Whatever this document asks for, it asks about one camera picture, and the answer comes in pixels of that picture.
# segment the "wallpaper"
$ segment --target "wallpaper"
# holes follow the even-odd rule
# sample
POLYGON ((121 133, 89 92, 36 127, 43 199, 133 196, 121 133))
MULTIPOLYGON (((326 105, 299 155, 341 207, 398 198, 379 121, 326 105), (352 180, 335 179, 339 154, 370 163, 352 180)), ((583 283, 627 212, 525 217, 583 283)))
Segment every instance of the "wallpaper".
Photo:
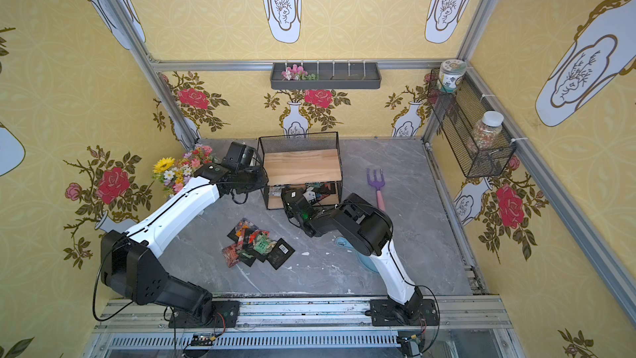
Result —
MULTIPOLYGON (((633 3, 499 0, 471 62, 635 273, 633 3)), ((632 356, 632 324, 523 163, 466 180, 444 138, 433 149, 526 355, 632 356)))
MULTIPOLYGON (((0 0, 0 14, 0 346, 73 358, 95 323, 100 234, 162 203, 152 165, 182 148, 90 2, 0 0)), ((112 297, 98 289, 97 311, 112 297)))
MULTIPOLYGON (((204 139, 320 131, 341 137, 421 135, 431 116, 425 99, 429 71, 381 73, 377 90, 272 90, 269 72, 172 72, 163 78, 186 122, 204 139)), ((157 127, 169 133, 171 125, 158 116, 157 127)))
POLYGON ((454 58, 478 2, 131 0, 131 17, 158 60, 454 58))
POLYGON ((636 0, 500 0, 472 63, 636 276, 636 0))
POLYGON ((633 356, 636 330, 523 163, 514 155, 500 177, 467 180, 443 135, 433 153, 526 357, 633 356))

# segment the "robotic arm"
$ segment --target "robotic arm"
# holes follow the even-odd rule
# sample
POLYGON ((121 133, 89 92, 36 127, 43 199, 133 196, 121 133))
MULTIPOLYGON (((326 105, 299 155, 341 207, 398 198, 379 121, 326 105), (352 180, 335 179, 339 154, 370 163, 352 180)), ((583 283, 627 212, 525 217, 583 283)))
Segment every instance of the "robotic arm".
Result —
MULTIPOLYGON (((142 222, 123 234, 110 231, 105 235, 98 275, 101 281, 139 305, 175 307, 188 313, 195 324, 209 324, 215 310, 211 293, 174 278, 157 258, 190 220, 221 196, 232 195, 234 202, 239 203, 235 194, 248 194, 267 185, 262 163, 253 164, 253 157, 253 148, 232 143, 220 165, 206 164, 199 168, 177 195, 142 222)), ((375 308, 375 313, 395 318, 396 324, 418 324, 425 300, 396 254, 393 224, 386 214, 356 194, 349 195, 333 209, 317 211, 302 194, 302 189, 283 192, 288 217, 295 218, 310 237, 338 230, 357 251, 370 256, 390 298, 389 304, 376 300, 383 303, 375 308)))

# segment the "jar lid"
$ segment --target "jar lid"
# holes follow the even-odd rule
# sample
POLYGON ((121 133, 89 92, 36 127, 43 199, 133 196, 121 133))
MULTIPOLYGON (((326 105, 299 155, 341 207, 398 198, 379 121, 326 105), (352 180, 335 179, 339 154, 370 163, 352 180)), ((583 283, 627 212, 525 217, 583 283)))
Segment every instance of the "jar lid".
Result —
POLYGON ((440 69, 445 74, 463 74, 466 72, 466 62, 453 58, 451 60, 442 61, 440 69))
POLYGON ((497 111, 486 111, 481 118, 481 121, 491 128, 497 128, 504 123, 504 115, 497 111))

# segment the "wooden board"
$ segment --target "wooden board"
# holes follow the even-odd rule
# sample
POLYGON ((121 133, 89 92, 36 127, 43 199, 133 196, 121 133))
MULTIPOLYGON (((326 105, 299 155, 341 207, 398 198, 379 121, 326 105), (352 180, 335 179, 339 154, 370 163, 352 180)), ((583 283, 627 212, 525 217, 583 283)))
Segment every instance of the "wooden board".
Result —
MULTIPOLYGON (((329 195, 327 198, 324 198, 322 201, 316 203, 314 206, 319 205, 337 205, 340 203, 338 199, 338 191, 335 194, 329 195)), ((280 196, 269 195, 267 201, 267 209, 282 209, 282 199, 280 196)))
POLYGON ((342 180, 337 149, 265 154, 265 170, 270 186, 342 180))

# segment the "artificial flower bouquet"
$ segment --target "artificial flower bouquet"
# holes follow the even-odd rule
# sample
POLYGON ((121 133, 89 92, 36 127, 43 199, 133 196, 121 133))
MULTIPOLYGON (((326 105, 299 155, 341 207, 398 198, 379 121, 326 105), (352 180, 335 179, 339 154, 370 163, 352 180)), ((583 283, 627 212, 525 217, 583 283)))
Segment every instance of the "artificial flower bouquet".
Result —
POLYGON ((153 179, 162 183, 166 195, 171 196, 181 191, 196 169, 215 160, 211 147, 196 144, 193 150, 183 154, 180 159, 164 157, 157 162, 153 169, 153 179))
POLYGON ((294 64, 293 67, 287 67, 281 72, 284 81, 316 81, 318 76, 309 73, 302 66, 294 64))

